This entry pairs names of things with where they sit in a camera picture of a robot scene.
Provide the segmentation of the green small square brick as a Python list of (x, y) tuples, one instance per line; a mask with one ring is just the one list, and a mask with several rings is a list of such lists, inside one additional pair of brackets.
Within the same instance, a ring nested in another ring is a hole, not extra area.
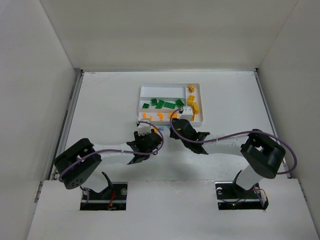
[(151, 105), (156, 106), (158, 104), (158, 101), (156, 98), (151, 99)]

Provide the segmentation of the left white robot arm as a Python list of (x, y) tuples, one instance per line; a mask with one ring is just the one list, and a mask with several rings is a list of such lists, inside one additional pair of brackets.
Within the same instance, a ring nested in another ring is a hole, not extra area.
[(162, 133), (139, 135), (134, 140), (119, 145), (93, 144), (82, 138), (53, 160), (59, 174), (58, 180), (67, 190), (84, 187), (84, 183), (103, 162), (107, 164), (133, 165), (156, 155), (164, 144)]

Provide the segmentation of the green two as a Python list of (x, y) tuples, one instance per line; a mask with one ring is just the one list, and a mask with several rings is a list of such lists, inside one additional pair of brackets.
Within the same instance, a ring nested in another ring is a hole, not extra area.
[(165, 105), (165, 101), (159, 100), (155, 108), (162, 109), (164, 107), (164, 105)]

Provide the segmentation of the green square brick hollow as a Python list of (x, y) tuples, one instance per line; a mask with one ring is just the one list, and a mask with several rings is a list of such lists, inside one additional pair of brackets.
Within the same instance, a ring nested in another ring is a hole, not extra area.
[(150, 108), (150, 104), (149, 104), (149, 103), (144, 103), (144, 104), (142, 105), (142, 108), (143, 108), (143, 109), (149, 109), (149, 108)]

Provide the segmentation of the green plate brick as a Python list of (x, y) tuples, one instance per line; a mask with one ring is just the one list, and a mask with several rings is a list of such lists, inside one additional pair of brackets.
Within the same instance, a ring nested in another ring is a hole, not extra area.
[(176, 104), (175, 103), (171, 103), (171, 102), (165, 102), (164, 108), (168, 108), (168, 109), (175, 109), (176, 108)]

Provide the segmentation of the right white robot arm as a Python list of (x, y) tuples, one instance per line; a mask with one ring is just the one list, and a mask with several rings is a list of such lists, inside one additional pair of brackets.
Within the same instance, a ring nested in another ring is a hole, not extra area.
[(237, 135), (210, 138), (209, 132), (196, 131), (187, 119), (170, 120), (170, 137), (180, 139), (195, 154), (225, 154), (244, 157), (248, 166), (237, 173), (229, 190), (237, 194), (251, 190), (262, 179), (275, 179), (285, 149), (259, 129), (247, 133), (247, 139)]

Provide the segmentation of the small yellow square brick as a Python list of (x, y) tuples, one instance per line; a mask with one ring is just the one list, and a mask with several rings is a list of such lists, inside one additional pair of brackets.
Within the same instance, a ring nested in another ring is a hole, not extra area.
[(189, 86), (188, 86), (188, 91), (189, 91), (190, 93), (193, 93), (193, 92), (195, 91), (195, 87), (194, 87), (193, 85), (189, 85)]

